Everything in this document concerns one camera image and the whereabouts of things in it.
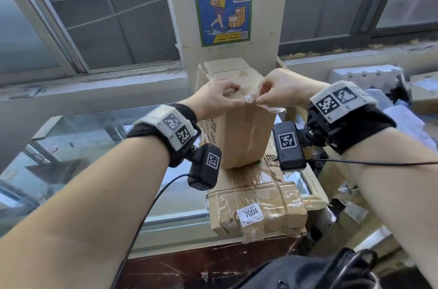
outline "forearm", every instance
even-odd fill
[[[120,143],[3,237],[0,254],[16,266],[0,277],[15,288],[30,285],[19,274],[45,288],[109,287],[168,163],[156,137]]]
[[[349,149],[348,160],[438,161],[438,154],[394,128]],[[438,288],[438,165],[347,165],[361,193],[434,288]]]

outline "hand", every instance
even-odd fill
[[[193,110],[198,122],[215,118],[245,105],[245,99],[228,99],[224,96],[230,88],[238,90],[240,85],[227,79],[216,78],[180,103]]]
[[[290,70],[277,68],[261,83],[255,103],[269,107],[306,108],[310,104],[310,98],[329,85]]]

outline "cartoon woman carrying boxes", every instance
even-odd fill
[[[227,0],[211,0],[210,5],[212,5],[215,9],[215,15],[217,18],[210,24],[209,31],[210,33],[213,33],[213,26],[216,23],[219,23],[221,26],[221,33],[225,33],[229,30],[229,26],[224,26],[222,22],[222,15],[225,13],[225,4]]]

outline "black bag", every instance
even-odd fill
[[[330,258],[288,255],[260,266],[231,289],[379,289],[371,271],[376,261],[376,252],[368,249],[344,248]]]

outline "glass countertop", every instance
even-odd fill
[[[0,174],[0,237],[122,142],[134,121],[154,108],[156,106],[50,118]],[[184,160],[177,168],[168,168],[162,186],[188,173],[190,166],[191,163]],[[285,178],[296,181],[300,173],[286,173]],[[157,200],[145,221],[142,234],[149,232],[152,236],[140,237],[144,245],[156,242],[157,237],[165,237],[164,230],[173,230],[175,235],[185,230],[188,240],[219,240],[209,228],[206,193],[189,187],[186,178],[174,182]]]

